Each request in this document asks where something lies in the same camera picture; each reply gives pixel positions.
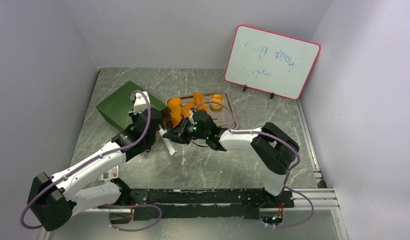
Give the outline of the orange fake croissant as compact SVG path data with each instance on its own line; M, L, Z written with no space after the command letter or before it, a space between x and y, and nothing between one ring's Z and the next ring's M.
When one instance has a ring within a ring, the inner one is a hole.
M195 111L195 103L193 101L188 102L187 104L185 104L185 106L183 107L183 116L186 118L190 118L190 114L189 114L189 110Z

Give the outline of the long orange fake baguette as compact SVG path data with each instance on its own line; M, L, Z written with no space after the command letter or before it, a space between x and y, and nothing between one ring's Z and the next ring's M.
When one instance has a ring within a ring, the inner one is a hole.
M204 103L205 98L204 96L199 93L199 92L194 92L193 93L193 100L195 104L195 111L198 112L200 110L204 110L207 114L209 113L207 105Z

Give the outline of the green brown paper bag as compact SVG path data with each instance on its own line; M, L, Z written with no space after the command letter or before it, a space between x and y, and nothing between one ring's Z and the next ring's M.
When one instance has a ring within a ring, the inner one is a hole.
M143 91L144 89L132 81L128 81L96 105L96 109L102 115L104 120L118 131L124 130L132 123L132 119L129 116L129 112L133 108L130 97L135 90ZM163 124L166 126L171 119L169 108L163 103L163 101L156 98L150 92L148 92L148 95L151 107L161 111L163 115Z

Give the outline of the silver metal tray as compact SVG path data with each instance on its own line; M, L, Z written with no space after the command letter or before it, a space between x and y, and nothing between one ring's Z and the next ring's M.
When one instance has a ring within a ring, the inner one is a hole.
M233 124L232 128L234 130L238 129L239 123L238 123L237 115L235 113L233 101L228 92L216 91L216 92L203 93L202 95L204 97L204 100L210 101L211 97L215 94L221 95L223 97L223 100L224 100L223 105L229 108L229 110L233 113L234 119L232 118L231 113L225 108L222 107L220 109L214 109L209 104L207 104L209 115L213 118L214 122L219 127L227 128L231 124Z

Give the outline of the silver metal tongs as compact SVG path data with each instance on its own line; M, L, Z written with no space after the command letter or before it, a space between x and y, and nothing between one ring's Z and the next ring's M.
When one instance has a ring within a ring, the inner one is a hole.
M168 149L169 155L173 156L177 151L175 150L172 142L169 139L163 137L163 135L165 133L167 133L167 131L160 126L159 127L159 135L163 139L164 144L165 144L166 148Z

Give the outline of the round orange fake bun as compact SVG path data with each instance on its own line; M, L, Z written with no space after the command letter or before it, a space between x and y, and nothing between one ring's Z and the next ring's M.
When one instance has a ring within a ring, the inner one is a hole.
M224 104L224 97L221 94L216 93L211 96L210 101L211 108L214 110L219 110L222 108L222 105Z

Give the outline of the orange fake bread loaf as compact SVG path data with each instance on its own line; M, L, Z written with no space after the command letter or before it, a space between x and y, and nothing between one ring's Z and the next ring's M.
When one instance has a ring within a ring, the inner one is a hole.
M167 106L171 112L171 126L175 128L183 118L183 109L181 106L181 99L179 97L168 100Z

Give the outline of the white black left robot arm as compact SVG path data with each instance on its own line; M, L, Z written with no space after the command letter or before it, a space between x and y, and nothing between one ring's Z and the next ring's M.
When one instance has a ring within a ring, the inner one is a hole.
M96 187L86 188L86 185L106 171L149 151L162 122L159 110L146 109L88 158L51 176L44 172L37 175L20 216L21 225L31 228L24 222L28 210L36 216L41 227L51 232L85 210L99 206L124 208L133 203L130 187L120 178Z

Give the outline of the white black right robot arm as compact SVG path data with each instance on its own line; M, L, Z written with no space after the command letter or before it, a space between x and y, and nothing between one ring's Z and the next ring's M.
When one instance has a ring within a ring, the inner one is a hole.
M163 137L177 144L204 140L214 151L251 150L266 166L263 202L275 207L282 200L290 172L300 163L299 145L271 122L248 130L232 130L217 126L203 110L182 120Z

